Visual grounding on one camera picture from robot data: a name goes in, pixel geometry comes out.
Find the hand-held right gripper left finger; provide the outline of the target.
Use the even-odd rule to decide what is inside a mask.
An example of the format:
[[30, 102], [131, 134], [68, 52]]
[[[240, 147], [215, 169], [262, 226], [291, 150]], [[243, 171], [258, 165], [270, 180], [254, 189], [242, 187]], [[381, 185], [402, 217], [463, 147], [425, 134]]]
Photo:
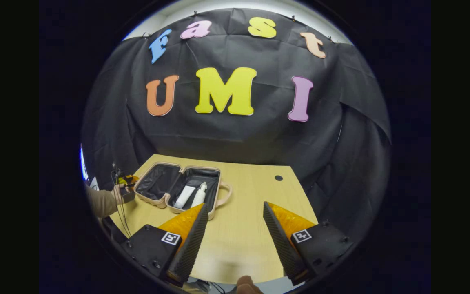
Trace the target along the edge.
[[181, 288], [194, 267], [208, 223], [208, 206], [196, 205], [159, 227], [144, 225], [120, 243], [149, 277]]

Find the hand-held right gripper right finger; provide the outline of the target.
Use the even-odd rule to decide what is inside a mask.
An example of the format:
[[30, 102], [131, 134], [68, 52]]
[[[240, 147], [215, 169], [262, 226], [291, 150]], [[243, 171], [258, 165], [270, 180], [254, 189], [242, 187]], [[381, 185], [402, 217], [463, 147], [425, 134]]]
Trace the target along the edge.
[[351, 239], [328, 221], [316, 225], [267, 201], [263, 218], [284, 273], [294, 286], [324, 276], [351, 248]]

